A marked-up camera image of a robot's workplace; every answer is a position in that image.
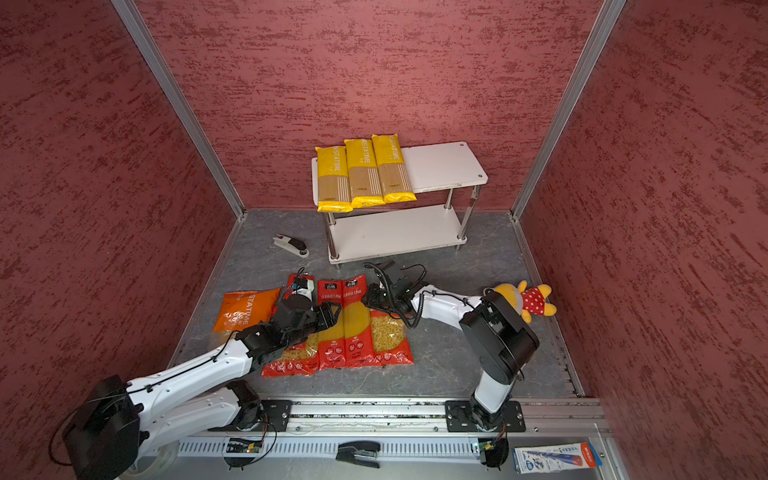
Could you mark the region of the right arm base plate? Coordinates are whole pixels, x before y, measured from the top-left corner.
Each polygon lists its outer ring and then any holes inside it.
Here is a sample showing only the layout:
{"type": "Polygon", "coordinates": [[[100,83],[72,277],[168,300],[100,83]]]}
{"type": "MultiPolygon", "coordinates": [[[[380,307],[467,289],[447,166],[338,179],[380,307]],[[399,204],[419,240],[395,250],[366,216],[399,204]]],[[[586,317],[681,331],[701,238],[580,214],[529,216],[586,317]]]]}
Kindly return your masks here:
{"type": "Polygon", "coordinates": [[[521,404],[507,401],[495,413],[484,410],[474,400],[449,400],[445,404],[447,430],[451,433],[522,433],[526,423],[521,404]]]}

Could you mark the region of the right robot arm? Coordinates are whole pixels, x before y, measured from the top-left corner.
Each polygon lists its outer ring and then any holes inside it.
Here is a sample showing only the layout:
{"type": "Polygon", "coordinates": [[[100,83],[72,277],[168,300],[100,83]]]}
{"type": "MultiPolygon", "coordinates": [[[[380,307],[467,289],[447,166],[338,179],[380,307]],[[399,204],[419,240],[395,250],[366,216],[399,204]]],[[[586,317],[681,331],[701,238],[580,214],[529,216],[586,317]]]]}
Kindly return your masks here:
{"type": "Polygon", "coordinates": [[[460,330],[477,357],[482,374],[468,401],[472,422],[482,430],[497,428],[514,383],[540,346],[531,327],[535,316],[551,316],[551,288],[530,288],[525,281],[503,283],[480,296],[464,296],[426,282],[426,268],[412,278],[409,266],[393,261],[366,262],[378,281],[367,287],[362,303],[375,312],[400,320],[409,329],[426,318],[460,330]]]}

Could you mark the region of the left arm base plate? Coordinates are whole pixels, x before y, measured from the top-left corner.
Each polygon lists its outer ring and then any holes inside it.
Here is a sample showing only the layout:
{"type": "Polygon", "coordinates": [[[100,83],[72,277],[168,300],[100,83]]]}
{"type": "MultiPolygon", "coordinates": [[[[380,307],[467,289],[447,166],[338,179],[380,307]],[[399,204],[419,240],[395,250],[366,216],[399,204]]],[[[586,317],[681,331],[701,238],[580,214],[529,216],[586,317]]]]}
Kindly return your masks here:
{"type": "Polygon", "coordinates": [[[290,400],[252,400],[244,403],[232,422],[225,426],[229,431],[266,432],[274,429],[284,432],[294,403],[290,400]]]}

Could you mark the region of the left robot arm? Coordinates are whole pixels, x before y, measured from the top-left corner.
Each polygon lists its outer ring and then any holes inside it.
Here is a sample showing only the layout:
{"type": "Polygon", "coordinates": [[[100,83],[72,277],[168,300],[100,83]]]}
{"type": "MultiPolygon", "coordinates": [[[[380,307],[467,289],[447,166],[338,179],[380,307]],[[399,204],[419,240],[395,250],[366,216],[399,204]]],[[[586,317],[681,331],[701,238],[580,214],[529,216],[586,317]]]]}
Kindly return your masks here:
{"type": "Polygon", "coordinates": [[[147,377],[99,381],[61,425],[67,465],[79,479],[116,479],[139,458],[189,435],[251,427],[260,399],[245,376],[335,326],[340,314],[338,302],[293,294],[277,302],[269,321],[232,332],[204,355],[147,377]]]}

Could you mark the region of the yellow spaghetti pack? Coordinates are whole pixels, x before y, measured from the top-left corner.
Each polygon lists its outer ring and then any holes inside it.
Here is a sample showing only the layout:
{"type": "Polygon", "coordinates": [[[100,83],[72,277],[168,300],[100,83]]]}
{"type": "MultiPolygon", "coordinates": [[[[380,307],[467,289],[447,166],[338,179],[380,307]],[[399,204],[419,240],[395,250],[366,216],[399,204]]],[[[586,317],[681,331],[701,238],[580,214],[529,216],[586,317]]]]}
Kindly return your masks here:
{"type": "Polygon", "coordinates": [[[318,167],[318,211],[353,211],[346,148],[316,147],[318,167]]]}
{"type": "Polygon", "coordinates": [[[416,201],[397,134],[373,135],[382,194],[386,203],[416,201]]]}
{"type": "Polygon", "coordinates": [[[373,143],[367,139],[344,141],[353,209],[385,204],[373,143]]]}

